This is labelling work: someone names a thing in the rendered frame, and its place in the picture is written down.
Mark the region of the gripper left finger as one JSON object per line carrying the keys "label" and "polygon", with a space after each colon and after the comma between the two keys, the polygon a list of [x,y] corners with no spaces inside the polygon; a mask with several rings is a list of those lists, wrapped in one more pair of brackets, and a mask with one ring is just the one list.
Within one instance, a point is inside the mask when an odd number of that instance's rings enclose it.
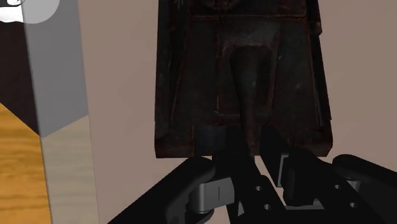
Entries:
{"label": "gripper left finger", "polygon": [[212,159],[188,158],[108,224],[205,224],[223,206],[231,224],[281,224],[286,212],[233,127]]}

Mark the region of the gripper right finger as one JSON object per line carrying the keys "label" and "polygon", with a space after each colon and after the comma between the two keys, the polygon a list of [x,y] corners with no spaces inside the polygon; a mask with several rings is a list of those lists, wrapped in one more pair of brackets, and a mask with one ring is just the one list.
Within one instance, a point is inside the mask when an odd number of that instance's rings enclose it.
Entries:
{"label": "gripper right finger", "polygon": [[260,156],[284,209],[274,224],[397,224],[397,172],[342,154],[331,163],[290,145],[275,127],[260,131]]}

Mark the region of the dark brown rusty box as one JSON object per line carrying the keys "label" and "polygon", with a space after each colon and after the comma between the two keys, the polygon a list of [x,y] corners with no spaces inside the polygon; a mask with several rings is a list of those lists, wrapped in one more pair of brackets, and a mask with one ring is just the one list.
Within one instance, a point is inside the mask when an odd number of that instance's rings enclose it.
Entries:
{"label": "dark brown rusty box", "polygon": [[155,155],[211,155],[245,112],[253,153],[269,124],[326,156],[321,33],[319,0],[158,0]]}

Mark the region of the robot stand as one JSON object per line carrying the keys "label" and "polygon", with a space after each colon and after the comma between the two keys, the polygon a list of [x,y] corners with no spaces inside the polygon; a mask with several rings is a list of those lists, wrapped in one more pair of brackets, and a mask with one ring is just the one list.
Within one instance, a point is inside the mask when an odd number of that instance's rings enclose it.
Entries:
{"label": "robot stand", "polygon": [[40,137],[87,116],[78,0],[0,0],[0,103]]}

